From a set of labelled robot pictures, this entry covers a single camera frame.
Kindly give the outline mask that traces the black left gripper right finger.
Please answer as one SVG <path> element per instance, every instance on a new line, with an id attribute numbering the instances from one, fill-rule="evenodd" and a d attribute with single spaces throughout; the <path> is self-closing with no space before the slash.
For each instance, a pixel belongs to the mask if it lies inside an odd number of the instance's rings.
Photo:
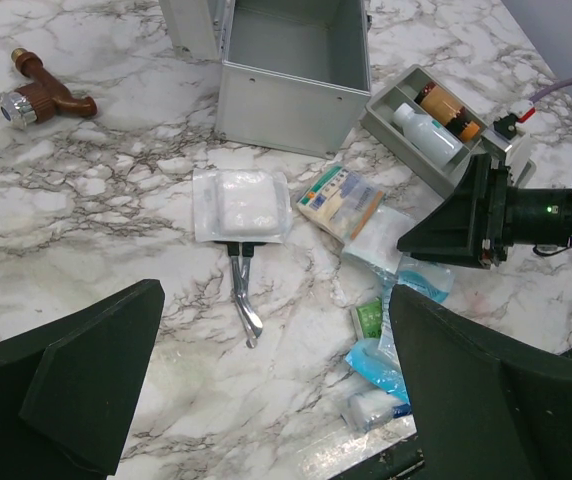
<path id="1" fill-rule="evenodd" d="M 429 479 L 572 479 L 572 348 L 532 347 L 396 286 L 390 319 Z"/>

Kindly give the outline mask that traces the blue alcohol pad bag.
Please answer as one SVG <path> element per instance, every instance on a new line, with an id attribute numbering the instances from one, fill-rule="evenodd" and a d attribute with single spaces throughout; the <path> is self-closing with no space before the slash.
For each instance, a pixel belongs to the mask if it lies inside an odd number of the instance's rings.
<path id="1" fill-rule="evenodd" d="M 404 254 L 396 272 L 383 279 L 382 300 L 388 304 L 392 288 L 406 285 L 437 303 L 443 303 L 450 295 L 454 280 L 455 272 L 447 266 Z"/>

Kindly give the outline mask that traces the white medicine bottle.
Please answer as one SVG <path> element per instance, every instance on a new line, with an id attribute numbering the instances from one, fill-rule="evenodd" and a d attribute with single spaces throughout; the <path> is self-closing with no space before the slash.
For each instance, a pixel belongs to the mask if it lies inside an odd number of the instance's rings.
<path id="1" fill-rule="evenodd" d="M 447 165 L 462 149 L 462 142 L 432 116 L 401 104 L 393 113 L 393 122 L 403 136 L 437 167 Z"/>

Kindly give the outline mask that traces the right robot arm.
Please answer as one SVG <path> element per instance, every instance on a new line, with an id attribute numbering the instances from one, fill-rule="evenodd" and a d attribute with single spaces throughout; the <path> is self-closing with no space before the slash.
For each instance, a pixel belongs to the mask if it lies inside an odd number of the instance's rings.
<path id="1" fill-rule="evenodd" d="M 572 188 L 525 189 L 488 154 L 474 155 L 452 194 L 397 242 L 412 258 L 488 269 L 514 245 L 572 249 Z"/>

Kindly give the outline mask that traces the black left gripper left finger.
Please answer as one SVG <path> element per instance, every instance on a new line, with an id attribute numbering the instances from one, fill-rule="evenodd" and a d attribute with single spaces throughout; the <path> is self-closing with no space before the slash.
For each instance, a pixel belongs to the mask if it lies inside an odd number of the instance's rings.
<path id="1" fill-rule="evenodd" d="M 0 342 L 0 479 L 116 473 L 164 300 L 142 280 Z"/>

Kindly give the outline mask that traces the grey metal medicine box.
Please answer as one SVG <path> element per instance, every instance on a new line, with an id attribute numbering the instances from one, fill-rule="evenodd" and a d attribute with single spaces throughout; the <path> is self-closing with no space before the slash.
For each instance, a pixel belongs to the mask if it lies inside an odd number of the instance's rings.
<path id="1" fill-rule="evenodd" d="M 371 96 L 363 0 L 160 4 L 176 52 L 222 67 L 227 141 L 332 158 Z"/>

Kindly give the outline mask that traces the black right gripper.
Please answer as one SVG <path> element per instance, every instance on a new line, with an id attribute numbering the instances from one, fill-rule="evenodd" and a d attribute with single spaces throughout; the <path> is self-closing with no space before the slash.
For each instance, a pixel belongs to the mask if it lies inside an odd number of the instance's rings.
<path id="1" fill-rule="evenodd" d="M 397 241 L 416 260 L 490 269 L 507 260 L 503 241 L 509 169 L 475 154 L 453 192 Z"/>

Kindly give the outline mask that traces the bandage packet blue orange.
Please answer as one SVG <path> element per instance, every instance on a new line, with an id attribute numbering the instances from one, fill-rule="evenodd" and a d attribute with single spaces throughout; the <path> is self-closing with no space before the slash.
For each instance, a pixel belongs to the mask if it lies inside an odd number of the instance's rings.
<path id="1" fill-rule="evenodd" d="M 342 165 L 328 168 L 297 199 L 297 210 L 342 243 L 354 240 L 375 213 L 384 192 Z"/>

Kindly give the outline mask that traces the brown medicine bottle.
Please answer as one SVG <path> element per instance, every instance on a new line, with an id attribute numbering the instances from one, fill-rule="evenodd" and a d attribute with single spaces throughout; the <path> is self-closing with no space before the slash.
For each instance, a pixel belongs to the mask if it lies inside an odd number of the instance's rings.
<path id="1" fill-rule="evenodd" d="M 434 82 L 423 87 L 415 102 L 463 143 L 471 141 L 480 130 L 463 104 Z"/>

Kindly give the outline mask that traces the small green box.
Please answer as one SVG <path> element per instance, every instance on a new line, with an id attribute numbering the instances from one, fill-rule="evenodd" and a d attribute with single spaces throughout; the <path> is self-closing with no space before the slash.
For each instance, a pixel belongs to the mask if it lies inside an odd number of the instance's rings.
<path id="1" fill-rule="evenodd" d="M 375 297 L 350 309 L 351 320 L 359 340 L 379 339 L 382 335 L 382 300 Z"/>

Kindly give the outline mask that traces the clear white pad packet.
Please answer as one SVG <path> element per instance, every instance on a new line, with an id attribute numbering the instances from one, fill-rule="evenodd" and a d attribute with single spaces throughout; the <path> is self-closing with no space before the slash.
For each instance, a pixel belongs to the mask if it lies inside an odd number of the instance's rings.
<path id="1" fill-rule="evenodd" d="M 416 221 L 391 207 L 380 206 L 354 240 L 342 250 L 342 257 L 376 272 L 394 274 L 402 258 L 398 240 Z"/>

